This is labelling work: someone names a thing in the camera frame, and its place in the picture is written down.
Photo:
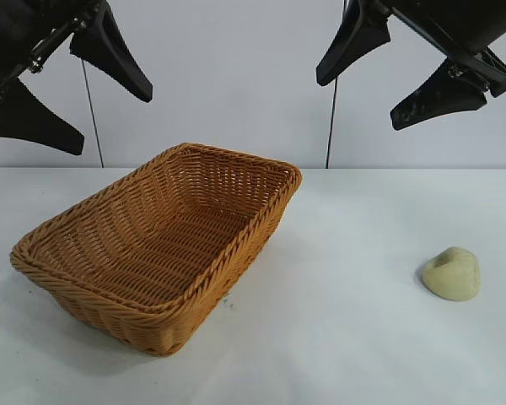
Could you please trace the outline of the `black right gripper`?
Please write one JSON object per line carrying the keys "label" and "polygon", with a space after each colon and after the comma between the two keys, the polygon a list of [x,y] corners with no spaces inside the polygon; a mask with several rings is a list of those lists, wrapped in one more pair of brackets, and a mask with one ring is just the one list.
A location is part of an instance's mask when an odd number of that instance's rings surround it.
{"label": "black right gripper", "polygon": [[[391,15],[448,58],[390,111],[395,130],[479,110],[487,103],[481,90],[494,97],[506,92],[506,64],[489,48],[506,34],[506,1],[348,1],[336,36],[316,67],[317,84],[328,85],[360,57],[388,43]],[[479,89],[460,80],[464,77],[475,80]]]}

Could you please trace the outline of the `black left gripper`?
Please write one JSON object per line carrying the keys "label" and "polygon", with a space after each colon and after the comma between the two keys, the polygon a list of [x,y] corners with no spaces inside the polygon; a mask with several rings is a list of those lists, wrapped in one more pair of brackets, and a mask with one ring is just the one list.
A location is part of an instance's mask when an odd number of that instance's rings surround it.
{"label": "black left gripper", "polygon": [[73,32],[71,53],[144,102],[153,85],[124,41],[107,1],[0,1],[0,138],[81,155],[84,136],[55,115],[17,78],[40,71]]}

